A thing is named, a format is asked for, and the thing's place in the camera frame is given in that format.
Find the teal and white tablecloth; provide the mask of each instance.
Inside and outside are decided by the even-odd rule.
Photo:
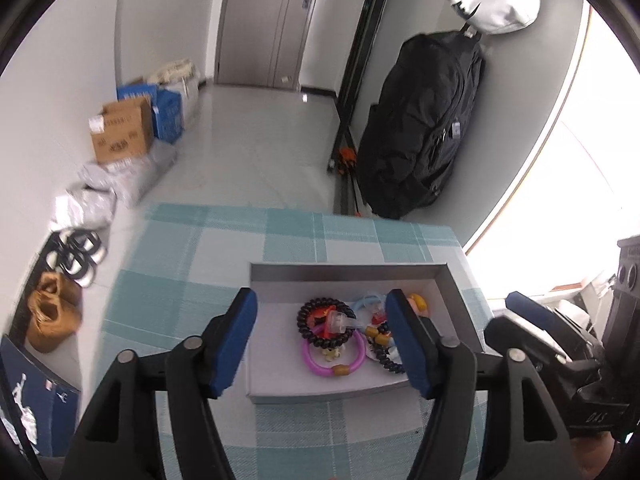
[[[102,327],[97,377],[117,353],[171,349],[202,332],[249,283],[251,262],[447,263],[481,334],[491,312],[447,227],[357,219],[296,210],[159,204],[113,288]],[[431,402],[402,388],[312,404],[254,405],[243,365],[212,401],[239,480],[396,480],[409,472]],[[463,470],[476,477],[486,397],[478,394]],[[167,478],[180,473],[166,397],[159,429]]]

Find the black bag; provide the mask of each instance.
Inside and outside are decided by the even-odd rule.
[[[400,49],[358,150],[362,197],[398,219],[434,202],[447,183],[481,79],[479,34],[419,34]]]

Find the person's hand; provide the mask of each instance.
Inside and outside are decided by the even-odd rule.
[[[571,447],[584,480],[593,480],[601,473],[609,462],[615,445],[616,441],[609,431],[596,436],[571,439]]]

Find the black baseboard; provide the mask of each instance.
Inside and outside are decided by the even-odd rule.
[[[338,100],[338,94],[335,93],[335,90],[327,90],[326,88],[315,88],[313,86],[301,86],[300,91],[305,94],[331,97],[334,101]]]

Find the white label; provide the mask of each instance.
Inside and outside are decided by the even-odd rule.
[[[96,115],[89,119],[89,129],[92,134],[103,134],[104,133],[104,117],[101,115]]]
[[[458,121],[451,125],[451,133],[454,139],[460,138],[460,123]]]

